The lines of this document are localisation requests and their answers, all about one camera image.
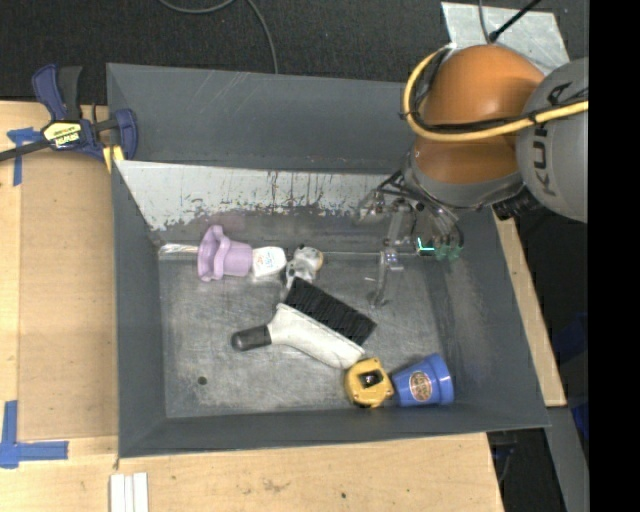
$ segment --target gray bin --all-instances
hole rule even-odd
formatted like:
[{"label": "gray bin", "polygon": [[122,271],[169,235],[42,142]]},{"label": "gray bin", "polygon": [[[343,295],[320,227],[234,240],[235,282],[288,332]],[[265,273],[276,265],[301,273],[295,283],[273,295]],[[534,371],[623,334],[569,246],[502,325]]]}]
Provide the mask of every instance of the gray bin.
[{"label": "gray bin", "polygon": [[[359,225],[364,195],[412,141],[403,84],[108,66],[109,107],[140,145],[112,172],[121,457],[364,442],[549,424],[495,223],[463,216],[455,262],[402,254],[391,302],[368,308],[388,220]],[[361,409],[344,372],[290,347],[234,352],[267,322],[277,280],[201,282],[192,254],[212,223],[252,247],[323,251],[315,284],[378,324],[363,348],[393,373],[438,352],[448,406]]]}]

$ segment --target blue can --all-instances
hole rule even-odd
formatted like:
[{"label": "blue can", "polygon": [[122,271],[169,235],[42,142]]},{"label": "blue can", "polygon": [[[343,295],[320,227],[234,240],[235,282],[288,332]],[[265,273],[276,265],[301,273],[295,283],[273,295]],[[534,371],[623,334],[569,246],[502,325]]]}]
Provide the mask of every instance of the blue can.
[{"label": "blue can", "polygon": [[391,381],[400,407],[445,405],[454,399],[451,374],[437,353],[391,375]]}]

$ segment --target bin floor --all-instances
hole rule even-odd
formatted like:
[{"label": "bin floor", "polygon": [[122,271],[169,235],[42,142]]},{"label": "bin floor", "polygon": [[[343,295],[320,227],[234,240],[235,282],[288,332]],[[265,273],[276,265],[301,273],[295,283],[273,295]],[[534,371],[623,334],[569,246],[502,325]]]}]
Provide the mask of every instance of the bin floor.
[{"label": "bin floor", "polygon": [[[377,254],[328,253],[314,282],[377,323],[363,343],[392,372],[441,351],[434,323],[429,263],[403,257],[405,270],[390,275],[389,303],[371,309]],[[292,347],[271,345],[248,352],[231,348],[238,330],[267,323],[280,300],[277,279],[225,276],[201,282],[195,257],[160,260],[166,409],[169,417],[353,407],[344,372]]]}]

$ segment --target brush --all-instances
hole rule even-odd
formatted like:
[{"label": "brush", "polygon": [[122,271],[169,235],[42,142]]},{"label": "brush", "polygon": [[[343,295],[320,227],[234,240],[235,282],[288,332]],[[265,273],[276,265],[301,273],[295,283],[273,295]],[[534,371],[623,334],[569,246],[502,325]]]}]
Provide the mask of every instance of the brush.
[{"label": "brush", "polygon": [[375,328],[376,323],[366,315],[296,277],[271,321],[234,333],[231,346],[244,352],[288,345],[345,370],[364,355],[361,345]]}]

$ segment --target purple toy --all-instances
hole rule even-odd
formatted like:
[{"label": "purple toy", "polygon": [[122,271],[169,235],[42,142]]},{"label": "purple toy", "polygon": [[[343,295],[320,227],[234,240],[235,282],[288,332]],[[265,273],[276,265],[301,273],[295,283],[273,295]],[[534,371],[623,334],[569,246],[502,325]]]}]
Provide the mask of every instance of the purple toy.
[{"label": "purple toy", "polygon": [[222,226],[207,229],[198,247],[198,277],[209,282],[223,275],[246,276],[253,264],[253,249],[249,244],[230,240]]}]

